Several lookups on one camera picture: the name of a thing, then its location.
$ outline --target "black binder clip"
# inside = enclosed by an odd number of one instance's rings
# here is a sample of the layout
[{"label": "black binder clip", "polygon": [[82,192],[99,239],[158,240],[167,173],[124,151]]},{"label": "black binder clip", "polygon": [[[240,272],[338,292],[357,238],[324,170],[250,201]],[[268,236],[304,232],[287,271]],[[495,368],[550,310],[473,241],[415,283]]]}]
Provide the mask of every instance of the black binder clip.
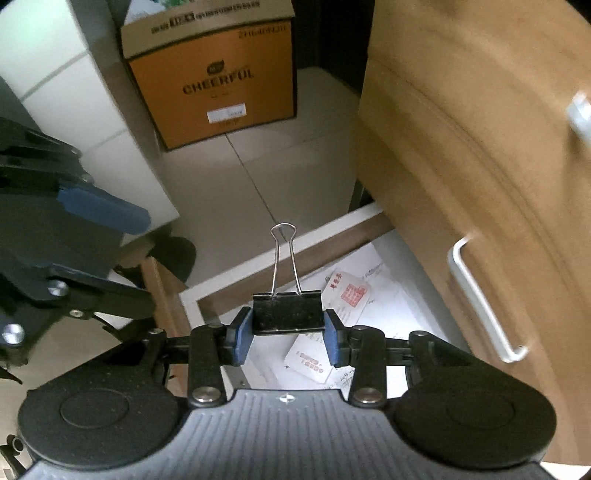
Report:
[{"label": "black binder clip", "polygon": [[[283,226],[293,229],[289,239],[291,265],[295,276],[295,292],[276,292],[277,269],[279,266],[279,239],[276,231]],[[309,333],[324,330],[324,314],[320,290],[302,291],[296,270],[293,241],[297,228],[291,223],[278,223],[271,229],[275,239],[275,267],[273,284],[269,293],[255,293],[253,301],[254,335],[279,335],[283,333]]]}]

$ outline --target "orange box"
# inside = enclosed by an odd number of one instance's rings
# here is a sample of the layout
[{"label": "orange box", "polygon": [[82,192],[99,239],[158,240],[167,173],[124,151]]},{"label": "orange box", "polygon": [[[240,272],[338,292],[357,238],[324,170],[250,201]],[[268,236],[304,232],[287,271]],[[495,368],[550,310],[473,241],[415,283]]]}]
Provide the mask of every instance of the orange box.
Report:
[{"label": "orange box", "polygon": [[290,0],[201,0],[121,28],[167,149],[296,113]]}]

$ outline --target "white label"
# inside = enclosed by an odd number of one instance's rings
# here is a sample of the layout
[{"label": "white label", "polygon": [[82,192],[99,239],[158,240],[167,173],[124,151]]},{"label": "white label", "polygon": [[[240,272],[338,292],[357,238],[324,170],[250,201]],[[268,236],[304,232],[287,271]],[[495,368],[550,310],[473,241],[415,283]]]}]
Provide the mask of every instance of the white label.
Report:
[{"label": "white label", "polygon": [[211,124],[223,122],[224,120],[230,120],[231,118],[239,118],[241,116],[246,116],[246,105],[244,103],[227,106],[226,108],[218,108],[217,110],[211,110],[210,112],[207,112],[207,119]]}]

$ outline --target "paper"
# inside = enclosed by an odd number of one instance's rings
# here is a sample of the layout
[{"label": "paper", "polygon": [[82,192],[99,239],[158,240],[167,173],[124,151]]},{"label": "paper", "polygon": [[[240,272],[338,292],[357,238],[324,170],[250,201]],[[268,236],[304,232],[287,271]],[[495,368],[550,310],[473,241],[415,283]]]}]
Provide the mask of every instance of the paper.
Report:
[{"label": "paper", "polygon": [[230,120],[231,118],[239,118],[241,116],[246,116],[246,105],[244,103],[207,112],[207,120],[209,120],[209,123],[211,124]]},{"label": "paper", "polygon": [[152,0],[131,0],[129,8],[127,9],[124,24],[127,25],[140,18],[164,12],[166,8],[166,5]]},{"label": "paper", "polygon": [[[332,274],[330,276],[323,275],[326,271],[329,271]],[[360,323],[384,331],[386,337],[402,339],[407,339],[408,334],[413,330],[427,329],[427,325],[422,322],[421,318],[416,316],[415,311],[409,306],[409,303],[413,304],[412,299],[408,297],[398,282],[392,279],[392,274],[372,244],[367,244],[341,259],[335,265],[326,267],[324,272],[316,272],[307,277],[306,281],[302,282],[302,288],[305,290],[312,290],[314,288],[320,289],[324,286],[329,287],[330,281],[333,279],[334,275],[338,272],[344,271],[353,278],[357,277],[361,279],[367,283],[371,289],[371,296],[368,296],[365,299],[366,304],[360,312],[360,315],[355,316],[350,314],[347,317],[347,321],[343,322],[346,326],[353,326]],[[323,301],[323,308],[326,309],[331,307],[326,305]],[[310,337],[315,340],[320,338],[322,341],[322,334],[308,334],[304,338]],[[317,351],[314,351],[316,356],[310,355],[309,353],[307,354],[310,357],[317,359],[319,365],[324,365],[324,362],[328,360],[324,344],[319,341],[316,341],[315,344],[317,346],[316,348],[320,347],[324,350],[324,357],[321,358]],[[297,352],[298,349],[295,342],[294,346],[296,346],[295,351]],[[288,356],[289,353],[286,356],[285,364],[293,370],[294,368],[288,363]],[[290,375],[289,378],[287,378],[281,371],[277,371],[276,377],[281,388],[292,390],[295,388],[340,388],[345,398],[347,398],[354,371],[355,369],[352,367],[332,368],[324,382],[322,382],[324,375],[320,377],[320,380],[312,378],[312,376],[318,377],[317,374],[308,374],[307,378],[304,378],[304,376],[301,375],[299,385],[296,385],[297,377],[294,379],[294,377]],[[408,389],[404,367],[387,367],[387,379],[388,398],[399,397]]]},{"label": "paper", "polygon": [[[335,270],[322,292],[322,308],[333,309],[347,327],[357,324],[371,295],[369,283]],[[318,383],[324,383],[333,371],[322,333],[298,335],[285,356],[285,364]]]}]

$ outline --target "metal clip handle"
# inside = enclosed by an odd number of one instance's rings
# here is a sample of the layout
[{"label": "metal clip handle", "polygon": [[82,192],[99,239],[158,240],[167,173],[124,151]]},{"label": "metal clip handle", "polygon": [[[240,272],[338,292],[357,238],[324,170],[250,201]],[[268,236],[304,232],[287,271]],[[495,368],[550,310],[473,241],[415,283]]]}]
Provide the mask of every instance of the metal clip handle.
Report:
[{"label": "metal clip handle", "polygon": [[293,228],[294,232],[291,235],[290,239],[288,240],[290,244],[290,257],[291,257],[291,266],[294,269],[294,276],[295,276],[295,290],[297,291],[298,295],[301,295],[301,286],[300,286],[300,278],[297,275],[296,270],[296,258],[294,256],[294,238],[297,235],[297,228],[295,225],[291,223],[278,223],[273,228],[271,228],[271,235],[275,239],[275,268],[273,269],[273,284],[271,286],[271,296],[275,295],[275,290],[277,289],[277,268],[279,267],[279,239],[275,235],[275,231],[280,229],[282,226],[289,226]]},{"label": "metal clip handle", "polygon": [[566,109],[571,128],[591,145],[591,103],[583,92],[577,93]]},{"label": "metal clip handle", "polygon": [[459,286],[466,295],[466,298],[470,302],[470,305],[474,308],[476,315],[478,315],[478,318],[491,339],[492,346],[495,348],[496,353],[501,360],[507,364],[523,360],[529,349],[524,345],[520,345],[515,349],[511,346],[503,327],[491,308],[491,304],[488,303],[480,286],[474,279],[474,276],[472,276],[470,270],[468,270],[468,267],[462,258],[460,250],[467,243],[468,238],[462,238],[456,242],[447,254],[447,263],[452,271],[452,275],[457,280]]}]

